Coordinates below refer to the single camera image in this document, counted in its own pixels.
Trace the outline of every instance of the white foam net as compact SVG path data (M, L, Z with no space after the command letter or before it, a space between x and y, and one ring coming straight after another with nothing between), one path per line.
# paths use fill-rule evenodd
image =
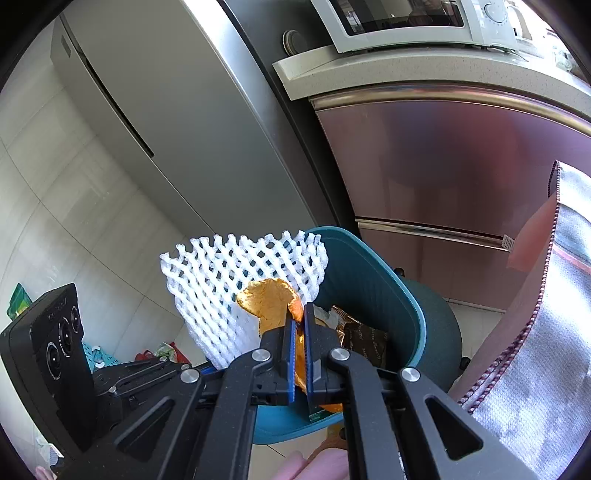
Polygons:
M193 251L177 245L178 258L160 255L167 287L187 323L189 334L217 369L259 347L258 319L236 303L236 294L251 280L282 278L303 304L313 301L324 280L328 257L320 235L302 231L294 238L283 232L253 242L245 236L236 243L228 235L192 238Z

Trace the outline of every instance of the microwave window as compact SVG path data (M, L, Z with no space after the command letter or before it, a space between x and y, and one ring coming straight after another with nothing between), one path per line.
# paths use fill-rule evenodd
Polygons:
M390 28L463 27L454 0L330 0L349 35Z

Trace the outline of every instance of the white tag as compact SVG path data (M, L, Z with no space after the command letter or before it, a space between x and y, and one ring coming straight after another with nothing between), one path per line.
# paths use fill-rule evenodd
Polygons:
M509 235L503 235L501 246L508 252L511 252L513 250L513 245L515 245L515 240L513 240Z

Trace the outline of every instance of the microwave knob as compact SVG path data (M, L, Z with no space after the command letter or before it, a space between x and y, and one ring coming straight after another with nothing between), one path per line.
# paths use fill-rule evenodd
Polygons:
M505 12L505 6L497 2L486 4L484 6L484 13L486 13L486 16L496 23L503 23L505 21Z

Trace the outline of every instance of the teal trash can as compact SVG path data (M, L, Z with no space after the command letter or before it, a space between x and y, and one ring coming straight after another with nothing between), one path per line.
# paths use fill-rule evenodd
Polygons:
M397 356L397 368L405 365L420 367L428 340L426 321L421 307L401 279L350 232L332 226L314 228L309 232L322 236L329 257L324 281L314 303L327 311L332 305L338 305L361 322L388 332L389 351ZM460 340L455 376L461 352ZM308 414L306 396L301 392L289 407L259 407L254 443L267 445L291 440L342 419L342 414L336 413L310 423Z

